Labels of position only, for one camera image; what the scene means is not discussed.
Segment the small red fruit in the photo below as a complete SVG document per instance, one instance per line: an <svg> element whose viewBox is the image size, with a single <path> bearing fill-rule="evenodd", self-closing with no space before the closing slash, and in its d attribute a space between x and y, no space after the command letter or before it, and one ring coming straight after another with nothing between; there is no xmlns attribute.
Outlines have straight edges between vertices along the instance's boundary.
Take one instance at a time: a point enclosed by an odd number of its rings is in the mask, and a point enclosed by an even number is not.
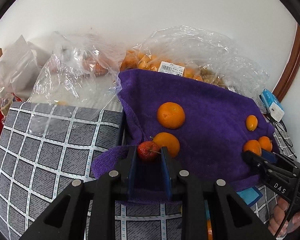
<svg viewBox="0 0 300 240"><path fill-rule="evenodd" d="M154 159L160 151L160 147L153 141L142 142L137 147L138 156L144 161Z"/></svg>

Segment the small orange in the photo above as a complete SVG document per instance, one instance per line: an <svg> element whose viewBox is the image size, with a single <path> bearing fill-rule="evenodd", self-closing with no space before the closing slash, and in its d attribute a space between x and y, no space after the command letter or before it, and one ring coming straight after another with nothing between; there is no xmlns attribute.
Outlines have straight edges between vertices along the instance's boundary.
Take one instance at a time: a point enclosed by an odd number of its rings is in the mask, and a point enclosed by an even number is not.
<svg viewBox="0 0 300 240"><path fill-rule="evenodd" d="M258 139L261 148L267 152L271 152L273 149L272 140L269 137L262 136Z"/></svg>
<svg viewBox="0 0 300 240"><path fill-rule="evenodd" d="M164 128L178 129L183 126L185 118L183 108L174 102L163 103L157 110L157 120Z"/></svg>

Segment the large orange with stem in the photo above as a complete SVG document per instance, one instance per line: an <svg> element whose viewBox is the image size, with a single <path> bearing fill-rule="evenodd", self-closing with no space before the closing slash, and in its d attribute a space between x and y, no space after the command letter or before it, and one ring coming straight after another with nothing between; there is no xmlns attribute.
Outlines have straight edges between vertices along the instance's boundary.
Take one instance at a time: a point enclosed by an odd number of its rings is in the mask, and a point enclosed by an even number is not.
<svg viewBox="0 0 300 240"><path fill-rule="evenodd" d="M262 155L262 148L257 140L249 140L243 145L243 152L253 152L255 155Z"/></svg>

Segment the yellow-orange kumquat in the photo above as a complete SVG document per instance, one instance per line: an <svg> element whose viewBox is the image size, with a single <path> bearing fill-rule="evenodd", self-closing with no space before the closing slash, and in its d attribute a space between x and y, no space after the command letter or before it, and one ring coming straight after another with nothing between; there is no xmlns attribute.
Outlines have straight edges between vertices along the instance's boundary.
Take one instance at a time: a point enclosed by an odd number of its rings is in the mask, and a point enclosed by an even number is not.
<svg viewBox="0 0 300 240"><path fill-rule="evenodd" d="M245 120L245 125L248 131L254 131L258 126L258 119L254 115L249 115Z"/></svg>

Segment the purple towel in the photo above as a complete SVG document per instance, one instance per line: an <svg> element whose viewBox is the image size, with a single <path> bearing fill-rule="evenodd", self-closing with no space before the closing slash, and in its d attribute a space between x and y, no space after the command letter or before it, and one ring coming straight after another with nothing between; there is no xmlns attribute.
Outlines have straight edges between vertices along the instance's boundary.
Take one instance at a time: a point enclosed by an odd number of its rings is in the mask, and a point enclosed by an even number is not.
<svg viewBox="0 0 300 240"><path fill-rule="evenodd" d="M258 184L259 177L242 159L243 145L268 137L274 128L253 99L208 83L149 70L126 70L119 78L122 89L118 97L128 129L126 144L93 160L95 178L113 170L127 156L129 146L163 132L157 110L163 103L175 102L186 116L181 128L171 130L180 143L176 159L182 168L201 181L224 179L235 191ZM257 129L252 132L245 125L249 115L258 119Z"/></svg>

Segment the crumpled clear plastic bag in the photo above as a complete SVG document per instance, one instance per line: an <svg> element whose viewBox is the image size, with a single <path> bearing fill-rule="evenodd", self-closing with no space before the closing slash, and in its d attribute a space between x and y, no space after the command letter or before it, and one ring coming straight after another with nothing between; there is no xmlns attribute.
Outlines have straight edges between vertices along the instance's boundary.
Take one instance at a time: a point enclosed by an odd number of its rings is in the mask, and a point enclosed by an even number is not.
<svg viewBox="0 0 300 240"><path fill-rule="evenodd" d="M213 66L227 87L256 103L260 100L259 95L265 89L269 75L256 62L240 55L225 55Z"/></svg>

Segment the orange under gripper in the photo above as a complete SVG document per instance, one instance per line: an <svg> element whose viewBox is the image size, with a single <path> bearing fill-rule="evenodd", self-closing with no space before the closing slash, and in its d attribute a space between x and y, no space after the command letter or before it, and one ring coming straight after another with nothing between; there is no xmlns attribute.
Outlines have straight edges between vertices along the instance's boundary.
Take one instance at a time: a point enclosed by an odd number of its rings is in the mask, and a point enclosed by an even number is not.
<svg viewBox="0 0 300 240"><path fill-rule="evenodd" d="M211 226L211 220L207 220L207 234L208 234L208 240L213 240L212 236L212 226Z"/></svg>

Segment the clear bag of oranges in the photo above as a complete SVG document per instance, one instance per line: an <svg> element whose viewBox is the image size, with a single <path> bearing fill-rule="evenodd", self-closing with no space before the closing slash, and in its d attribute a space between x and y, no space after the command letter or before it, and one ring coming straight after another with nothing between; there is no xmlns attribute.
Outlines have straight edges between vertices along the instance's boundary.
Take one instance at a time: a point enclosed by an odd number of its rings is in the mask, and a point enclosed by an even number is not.
<svg viewBox="0 0 300 240"><path fill-rule="evenodd" d="M120 70L141 69L226 87L221 68L232 53L230 38L181 25L155 31L126 51Z"/></svg>

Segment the clear plastic bag left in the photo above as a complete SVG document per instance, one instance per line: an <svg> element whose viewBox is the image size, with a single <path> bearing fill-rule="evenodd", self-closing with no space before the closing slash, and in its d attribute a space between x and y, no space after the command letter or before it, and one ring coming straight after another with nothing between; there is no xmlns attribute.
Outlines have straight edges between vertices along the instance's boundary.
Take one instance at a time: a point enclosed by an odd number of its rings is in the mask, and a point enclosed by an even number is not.
<svg viewBox="0 0 300 240"><path fill-rule="evenodd" d="M44 64L31 103L103 109L122 89L120 67L126 51L95 34L52 35L53 50Z"/></svg>

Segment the white plastic bag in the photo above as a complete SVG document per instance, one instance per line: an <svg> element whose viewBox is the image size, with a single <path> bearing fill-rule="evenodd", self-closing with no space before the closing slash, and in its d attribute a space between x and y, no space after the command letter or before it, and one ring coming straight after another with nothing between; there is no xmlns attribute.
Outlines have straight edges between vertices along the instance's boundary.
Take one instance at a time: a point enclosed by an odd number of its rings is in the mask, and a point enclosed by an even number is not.
<svg viewBox="0 0 300 240"><path fill-rule="evenodd" d="M32 94L37 77L50 54L21 35L0 57L0 89L22 101Z"/></svg>

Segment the brown wooden door frame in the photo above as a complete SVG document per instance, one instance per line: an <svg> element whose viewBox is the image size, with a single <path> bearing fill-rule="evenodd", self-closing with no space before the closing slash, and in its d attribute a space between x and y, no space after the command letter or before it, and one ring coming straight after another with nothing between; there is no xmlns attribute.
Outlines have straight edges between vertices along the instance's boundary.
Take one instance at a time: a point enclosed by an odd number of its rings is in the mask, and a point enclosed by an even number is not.
<svg viewBox="0 0 300 240"><path fill-rule="evenodd" d="M277 85L273 90L273 94L281 102L289 91L300 67L300 25L296 25L296 33L294 42L290 52L289 59L280 76Z"/></svg>

